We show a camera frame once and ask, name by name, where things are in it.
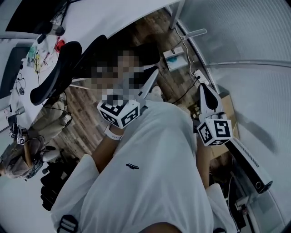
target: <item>black logo on shirt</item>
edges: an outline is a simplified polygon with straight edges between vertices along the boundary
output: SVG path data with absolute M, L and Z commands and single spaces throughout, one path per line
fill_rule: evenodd
M 140 169 L 138 166 L 136 166 L 136 165 L 132 165 L 131 163 L 128 163 L 127 166 L 128 166 L 129 168 L 131 168 L 132 170 L 133 170 L 133 169 Z

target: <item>cardboard box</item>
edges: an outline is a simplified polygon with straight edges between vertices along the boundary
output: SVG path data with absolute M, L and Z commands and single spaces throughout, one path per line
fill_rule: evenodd
M 233 137 L 239 138 L 239 133 L 236 125 L 236 116 L 233 109 L 231 96 L 226 93 L 221 93 L 219 94 L 219 96 L 221 97 L 223 110 L 226 113 L 227 118 L 231 120 Z M 211 159 L 217 158 L 226 152 L 228 152 L 228 149 L 225 145 L 211 147 Z

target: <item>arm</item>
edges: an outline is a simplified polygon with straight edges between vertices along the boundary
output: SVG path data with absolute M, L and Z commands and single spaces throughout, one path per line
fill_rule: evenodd
M 123 129 L 117 128 L 113 125 L 111 125 L 110 130 L 116 135 L 123 135 L 124 132 Z M 118 144 L 119 141 L 113 140 L 108 136 L 105 136 L 93 152 L 92 158 L 96 164 L 99 173 L 104 170 L 104 168 L 113 158 L 113 153 L 117 148 Z
M 32 168 L 32 161 L 31 161 L 28 142 L 24 143 L 24 153 L 25 153 L 25 162 L 26 162 L 27 166 L 29 168 Z
M 205 147 L 200 136 L 198 137 L 196 165 L 204 188 L 209 187 L 209 166 L 211 147 Z

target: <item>office chair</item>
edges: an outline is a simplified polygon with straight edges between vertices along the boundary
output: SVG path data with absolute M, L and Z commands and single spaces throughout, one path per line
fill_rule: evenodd
M 81 45 L 76 42 L 65 44 L 59 54 L 59 58 L 53 71 L 47 79 L 30 93 L 30 100 L 34 105 L 41 104 L 45 99 L 62 93 L 72 82 L 92 78 L 92 68 L 97 66 L 116 65 L 118 51 L 131 50 L 139 57 L 145 70 L 134 78 L 134 87 L 137 85 L 150 86 L 149 92 L 157 79 L 158 68 L 154 64 L 160 61 L 160 54 L 155 43 L 147 43 L 137 47 L 126 48 L 111 44 L 106 36 L 97 37 L 81 55 Z
M 56 96 L 57 92 L 68 87 L 71 83 L 72 67 L 80 59 L 81 53 L 82 47 L 79 42 L 72 41 L 62 46 L 58 61 L 52 72 L 41 85 L 30 93 L 30 100 L 34 105 L 41 104 L 47 98 Z

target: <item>white wristband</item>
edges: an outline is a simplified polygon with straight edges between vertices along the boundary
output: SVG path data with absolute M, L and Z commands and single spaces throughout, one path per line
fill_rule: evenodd
M 107 127 L 106 127 L 104 133 L 105 133 L 109 138 L 111 138 L 111 139 L 113 139 L 113 140 L 116 140 L 116 141 L 119 141 L 119 140 L 122 138 L 123 135 L 116 135 L 116 134 L 114 134 L 113 132 L 110 131 L 109 127 L 110 127 L 110 126 L 107 126 Z

